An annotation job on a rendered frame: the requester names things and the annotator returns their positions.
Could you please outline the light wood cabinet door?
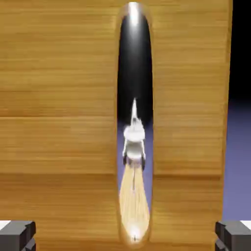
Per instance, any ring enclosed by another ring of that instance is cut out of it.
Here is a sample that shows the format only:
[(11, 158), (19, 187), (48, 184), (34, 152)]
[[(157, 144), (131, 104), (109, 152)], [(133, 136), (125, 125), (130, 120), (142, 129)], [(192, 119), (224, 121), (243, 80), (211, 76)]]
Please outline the light wood cabinet door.
[(124, 243), (119, 25), (128, 0), (0, 0), (0, 219), (37, 251), (214, 251), (222, 216), (232, 0), (138, 0), (153, 59), (151, 229)]

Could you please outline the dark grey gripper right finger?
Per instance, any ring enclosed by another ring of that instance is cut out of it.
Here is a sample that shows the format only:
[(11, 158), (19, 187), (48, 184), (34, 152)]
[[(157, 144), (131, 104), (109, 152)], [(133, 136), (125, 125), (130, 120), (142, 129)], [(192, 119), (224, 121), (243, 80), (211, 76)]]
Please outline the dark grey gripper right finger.
[(217, 221), (215, 251), (251, 251), (251, 221)]

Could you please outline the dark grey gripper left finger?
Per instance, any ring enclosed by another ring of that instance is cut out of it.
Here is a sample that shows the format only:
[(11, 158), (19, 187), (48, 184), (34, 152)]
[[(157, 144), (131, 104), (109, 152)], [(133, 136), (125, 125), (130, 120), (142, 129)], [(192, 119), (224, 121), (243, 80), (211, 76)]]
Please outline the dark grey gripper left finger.
[(0, 220), (0, 251), (36, 251), (34, 221)]

